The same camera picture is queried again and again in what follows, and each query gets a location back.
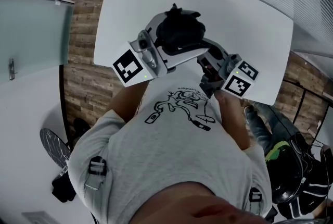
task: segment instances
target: leg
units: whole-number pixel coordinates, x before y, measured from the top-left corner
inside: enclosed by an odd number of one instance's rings
[[[272,141],[274,141],[274,144],[282,140],[288,140],[299,132],[295,125],[273,106],[258,102],[251,102],[251,104],[268,120],[272,129]]]
[[[255,140],[259,143],[264,149],[265,155],[272,148],[272,135],[265,126],[265,123],[262,121],[261,117],[258,116],[257,112],[254,111],[253,106],[245,107],[245,118],[246,122],[249,124],[250,130],[255,137]]]

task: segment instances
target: black cloth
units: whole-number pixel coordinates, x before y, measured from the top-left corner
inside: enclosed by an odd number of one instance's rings
[[[310,153],[310,147],[302,137],[298,139],[304,153]],[[308,154],[311,160],[306,178],[303,179],[295,197],[286,203],[278,204],[278,210],[287,219],[297,218],[311,213],[326,198],[333,182],[333,156],[331,149],[326,150],[321,160]]]
[[[275,209],[274,206],[272,206],[271,210],[266,215],[265,220],[269,223],[273,223],[276,215],[277,215],[277,210]]]
[[[54,179],[52,185],[54,187],[52,194],[57,197],[59,201],[62,203],[73,201],[76,193],[69,180],[68,172]]]

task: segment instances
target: white wall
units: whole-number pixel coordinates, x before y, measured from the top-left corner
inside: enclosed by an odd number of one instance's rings
[[[76,196],[61,203],[52,195],[60,168],[44,150],[39,131],[50,128],[62,139],[58,67],[0,85],[0,218],[27,224],[22,212],[45,211],[60,224],[90,224]]]

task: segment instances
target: floor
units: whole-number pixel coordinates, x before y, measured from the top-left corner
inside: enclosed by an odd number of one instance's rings
[[[73,121],[79,117],[91,126],[102,116],[109,103],[122,87],[111,68],[93,63],[96,32],[103,0],[73,0],[74,15],[71,24],[69,63],[64,66],[63,78],[66,111],[71,134]],[[299,82],[305,88],[321,95],[325,90],[331,93],[333,83],[319,70],[294,53],[290,53],[284,76],[285,80]],[[275,107],[293,120],[301,101],[303,90],[283,82]],[[306,93],[295,125],[304,133],[308,142],[316,133],[317,125],[323,119],[327,103]]]

